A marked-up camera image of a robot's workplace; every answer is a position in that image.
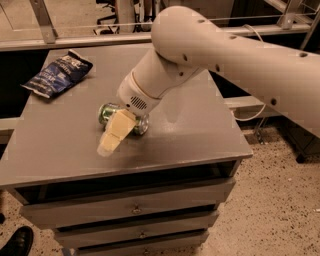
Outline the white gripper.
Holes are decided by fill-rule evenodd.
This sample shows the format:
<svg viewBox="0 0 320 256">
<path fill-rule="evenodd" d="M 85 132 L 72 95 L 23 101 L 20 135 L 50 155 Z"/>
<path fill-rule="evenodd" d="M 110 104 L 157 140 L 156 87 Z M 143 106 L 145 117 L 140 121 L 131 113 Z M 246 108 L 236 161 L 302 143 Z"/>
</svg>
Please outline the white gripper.
<svg viewBox="0 0 320 256">
<path fill-rule="evenodd" d="M 163 91 L 164 87 L 155 77 L 131 71 L 117 91 L 120 104 L 127 110 L 118 110 L 109 118 L 99 141 L 98 154 L 103 157 L 111 155 L 133 130 L 136 116 L 150 113 L 159 104 Z"/>
</svg>

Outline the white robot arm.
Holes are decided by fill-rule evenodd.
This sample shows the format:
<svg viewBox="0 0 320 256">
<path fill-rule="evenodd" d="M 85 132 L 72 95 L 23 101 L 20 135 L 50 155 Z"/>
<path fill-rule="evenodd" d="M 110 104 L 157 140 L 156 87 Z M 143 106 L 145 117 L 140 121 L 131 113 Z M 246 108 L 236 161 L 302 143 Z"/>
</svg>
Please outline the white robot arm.
<svg viewBox="0 0 320 256">
<path fill-rule="evenodd" d="M 112 154 L 174 87 L 201 70 L 220 74 L 311 134 L 320 136 L 320 55 L 227 33 L 196 11 L 172 6 L 151 28 L 152 48 L 117 91 L 97 152 Z"/>
</svg>

